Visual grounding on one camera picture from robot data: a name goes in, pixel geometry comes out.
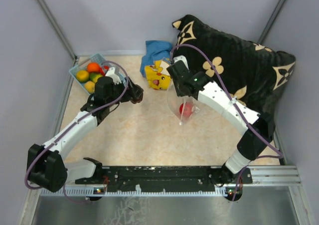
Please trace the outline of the clear dotted zip top bag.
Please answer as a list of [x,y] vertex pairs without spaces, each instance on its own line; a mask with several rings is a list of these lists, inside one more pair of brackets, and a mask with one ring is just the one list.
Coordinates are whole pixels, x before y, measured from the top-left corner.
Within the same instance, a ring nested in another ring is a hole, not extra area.
[[174,83],[171,81],[166,91],[166,101],[170,111],[178,119],[179,125],[186,124],[199,111],[195,100],[192,97],[179,97],[175,90]]

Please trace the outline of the red toy apple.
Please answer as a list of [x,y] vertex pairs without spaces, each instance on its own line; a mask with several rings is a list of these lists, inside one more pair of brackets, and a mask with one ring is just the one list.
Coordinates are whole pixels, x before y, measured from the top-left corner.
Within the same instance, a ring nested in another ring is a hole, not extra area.
[[193,114],[193,111],[194,104],[191,102],[182,103],[179,107],[180,114],[185,118],[189,118]]

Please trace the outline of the green orange toy mango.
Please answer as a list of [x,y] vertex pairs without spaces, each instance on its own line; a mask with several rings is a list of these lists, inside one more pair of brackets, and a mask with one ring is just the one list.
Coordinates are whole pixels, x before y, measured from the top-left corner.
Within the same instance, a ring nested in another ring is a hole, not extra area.
[[100,77],[103,77],[103,75],[95,72],[92,72],[89,75],[90,81],[92,81],[93,83],[96,83]]

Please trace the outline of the orange toy fruit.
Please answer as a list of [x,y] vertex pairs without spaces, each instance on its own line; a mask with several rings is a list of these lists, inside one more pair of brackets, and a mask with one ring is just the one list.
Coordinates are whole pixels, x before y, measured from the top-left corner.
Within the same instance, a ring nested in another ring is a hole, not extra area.
[[98,63],[95,62],[91,62],[87,65],[86,70],[89,73],[99,73],[100,72],[100,65]]

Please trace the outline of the yellow green toy citrus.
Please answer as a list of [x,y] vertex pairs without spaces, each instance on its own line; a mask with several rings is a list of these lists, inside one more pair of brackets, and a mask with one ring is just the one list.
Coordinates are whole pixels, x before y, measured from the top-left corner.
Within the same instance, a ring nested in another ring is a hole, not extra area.
[[79,70],[76,73],[76,79],[78,80],[78,82],[80,83],[86,83],[90,80],[90,73],[86,70]]

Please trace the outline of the dark maroon toy plum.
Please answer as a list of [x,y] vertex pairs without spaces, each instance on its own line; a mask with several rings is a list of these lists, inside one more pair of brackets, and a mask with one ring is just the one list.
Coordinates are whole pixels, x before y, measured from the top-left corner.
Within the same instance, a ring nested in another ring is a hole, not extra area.
[[140,103],[142,100],[143,100],[143,98],[142,98],[142,97],[139,97],[139,98],[132,99],[131,102],[132,102],[133,104],[138,104],[138,103]]

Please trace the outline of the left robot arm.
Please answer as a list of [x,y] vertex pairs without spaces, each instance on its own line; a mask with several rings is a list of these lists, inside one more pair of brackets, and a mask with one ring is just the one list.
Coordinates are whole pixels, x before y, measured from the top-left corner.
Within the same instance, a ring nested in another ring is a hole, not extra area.
[[88,179],[95,184],[101,182],[104,172],[99,168],[98,161],[86,158],[65,163],[64,160],[110,114],[111,106],[125,102],[139,103],[143,92],[128,77],[124,81],[114,81],[109,76],[100,77],[95,83],[94,93],[70,124],[43,145],[34,144],[29,148],[24,177],[26,187],[57,192],[69,181]]

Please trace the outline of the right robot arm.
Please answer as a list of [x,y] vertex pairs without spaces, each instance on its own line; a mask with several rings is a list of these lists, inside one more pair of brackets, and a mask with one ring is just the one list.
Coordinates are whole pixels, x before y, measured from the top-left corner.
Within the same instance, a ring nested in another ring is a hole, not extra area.
[[234,183],[240,170],[256,160],[273,140],[275,123],[268,113],[258,113],[229,99],[216,82],[211,82],[203,72],[192,75],[182,61],[168,67],[171,83],[167,89],[167,104],[184,124],[194,116],[201,102],[228,120],[242,136],[233,154],[223,165],[223,179]]

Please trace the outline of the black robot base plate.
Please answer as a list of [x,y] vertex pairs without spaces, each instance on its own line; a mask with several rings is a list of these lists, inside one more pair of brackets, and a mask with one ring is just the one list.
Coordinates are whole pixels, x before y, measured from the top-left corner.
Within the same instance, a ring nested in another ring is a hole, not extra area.
[[105,185],[108,192],[213,192],[216,185],[235,184],[239,173],[225,166],[98,166],[90,178],[77,185]]

